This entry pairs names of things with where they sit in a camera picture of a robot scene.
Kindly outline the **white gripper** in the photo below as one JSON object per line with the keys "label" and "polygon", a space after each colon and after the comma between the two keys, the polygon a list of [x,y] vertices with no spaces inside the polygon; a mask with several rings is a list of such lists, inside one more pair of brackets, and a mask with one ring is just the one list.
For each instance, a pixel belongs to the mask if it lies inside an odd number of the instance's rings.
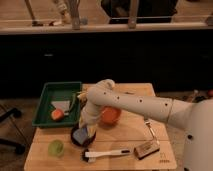
{"label": "white gripper", "polygon": [[79,127],[86,127],[88,133],[95,133],[97,122],[100,118],[100,111],[101,107],[99,105],[95,105],[92,102],[87,101],[86,105],[81,110]]}

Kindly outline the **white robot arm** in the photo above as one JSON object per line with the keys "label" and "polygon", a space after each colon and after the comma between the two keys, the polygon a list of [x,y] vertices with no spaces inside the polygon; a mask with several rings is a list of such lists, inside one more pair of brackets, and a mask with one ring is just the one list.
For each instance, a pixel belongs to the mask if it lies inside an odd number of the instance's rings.
{"label": "white robot arm", "polygon": [[213,171],[213,99],[193,103],[121,93],[114,87],[113,80],[105,79],[87,89],[79,127],[86,127],[89,136],[96,132],[102,106],[120,108],[185,130],[184,171]]}

